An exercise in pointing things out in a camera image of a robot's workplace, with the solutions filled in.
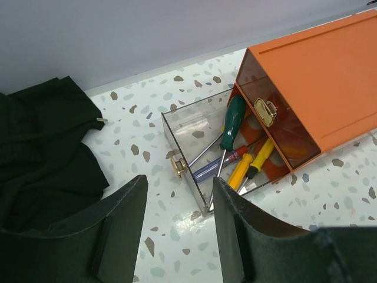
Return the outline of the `yellow screwdriver long shaft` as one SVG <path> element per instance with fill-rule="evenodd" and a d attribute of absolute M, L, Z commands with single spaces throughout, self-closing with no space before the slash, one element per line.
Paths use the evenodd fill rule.
<path fill-rule="evenodd" d="M 268 138 L 259 150 L 256 158 L 250 164 L 250 167 L 246 173 L 248 179 L 253 179 L 262 169 L 265 161 L 269 158 L 275 146 L 270 138 Z"/>

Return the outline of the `long green screwdriver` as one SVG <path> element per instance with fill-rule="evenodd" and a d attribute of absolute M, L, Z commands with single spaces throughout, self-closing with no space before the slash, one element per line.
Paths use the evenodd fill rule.
<path fill-rule="evenodd" d="M 234 141 L 244 120 L 246 106 L 247 103 L 243 96 L 234 96 L 228 104 L 224 118 L 223 137 L 220 142 L 220 148 L 223 153 L 220 158 L 216 177 L 220 177 L 225 161 L 234 155 Z"/>

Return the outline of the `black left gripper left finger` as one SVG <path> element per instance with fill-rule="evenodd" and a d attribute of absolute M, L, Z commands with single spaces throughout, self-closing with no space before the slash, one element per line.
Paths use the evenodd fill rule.
<path fill-rule="evenodd" d="M 138 175 L 46 231 L 1 230 L 1 282 L 132 282 L 147 192 Z"/>

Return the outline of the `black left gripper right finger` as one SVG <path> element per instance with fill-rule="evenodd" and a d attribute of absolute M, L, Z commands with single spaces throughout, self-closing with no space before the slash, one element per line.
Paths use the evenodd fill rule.
<path fill-rule="evenodd" d="M 224 282 L 376 282 L 376 228 L 313 232 L 268 214 L 213 179 Z"/>

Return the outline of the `orange drawer cabinet box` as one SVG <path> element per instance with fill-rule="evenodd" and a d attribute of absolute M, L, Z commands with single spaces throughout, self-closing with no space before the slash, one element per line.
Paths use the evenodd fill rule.
<path fill-rule="evenodd" d="M 247 48 L 234 85 L 275 148 L 274 182 L 376 133 L 376 9 Z M 277 108 L 266 127 L 258 98 Z"/>

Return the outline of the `clear plastic drawer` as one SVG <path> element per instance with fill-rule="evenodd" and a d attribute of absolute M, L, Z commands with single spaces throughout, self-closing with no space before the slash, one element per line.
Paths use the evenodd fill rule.
<path fill-rule="evenodd" d="M 213 188 L 213 178 L 197 183 L 193 173 L 211 161 L 222 156 L 222 149 L 219 147 L 221 138 L 213 142 L 220 134 L 224 123 L 224 117 L 227 111 L 227 105 L 233 96 L 240 95 L 237 88 L 223 91 L 216 95 L 210 96 L 183 106 L 176 110 L 162 113 L 162 122 L 164 134 L 171 146 L 172 152 L 168 157 L 173 156 L 175 160 L 182 157 L 187 164 L 187 172 L 183 175 L 183 180 L 187 182 L 199 209 L 203 214 L 211 213 L 213 205 L 210 207 L 210 196 Z M 246 109 L 246 117 L 242 123 L 239 133 L 234 141 L 234 149 L 245 145 L 251 145 L 263 138 L 263 129 L 251 112 L 250 107 Z M 251 145 L 250 153 L 256 157 L 257 151 L 266 141 L 266 137 L 260 141 L 258 146 Z M 206 151 L 195 161 L 194 159 L 204 150 Z M 274 163 L 266 161 L 262 171 L 256 175 L 252 184 L 247 185 L 247 189 L 241 190 L 244 195 L 254 187 L 261 187 L 268 183 L 274 182 L 279 174 L 272 169 Z"/>

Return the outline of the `blue red handled screwdriver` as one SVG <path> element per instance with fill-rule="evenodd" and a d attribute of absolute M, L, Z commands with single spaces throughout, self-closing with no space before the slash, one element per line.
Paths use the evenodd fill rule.
<path fill-rule="evenodd" d="M 249 150 L 249 146 L 241 146 L 238 149 L 226 154 L 223 162 L 223 168 L 227 167 L 229 164 L 239 160 L 245 153 Z M 221 162 L 221 157 L 211 161 L 209 164 L 203 166 L 199 170 L 193 173 L 194 179 L 197 183 L 202 183 L 203 181 L 209 179 L 210 177 L 216 175 L 219 171 L 219 166 Z"/>

